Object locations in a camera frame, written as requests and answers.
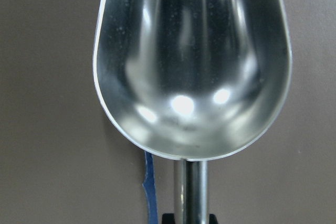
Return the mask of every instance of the metal scoop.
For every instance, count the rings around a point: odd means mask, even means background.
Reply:
[[[291,51],[282,0],[101,0],[99,100],[138,147],[176,163],[176,224],[205,224],[206,161],[278,115]]]

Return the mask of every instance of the scoop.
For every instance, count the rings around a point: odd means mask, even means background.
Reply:
[[[176,224],[205,224],[207,161],[266,132],[285,101],[282,0],[101,0],[93,75],[113,125],[177,160]]]

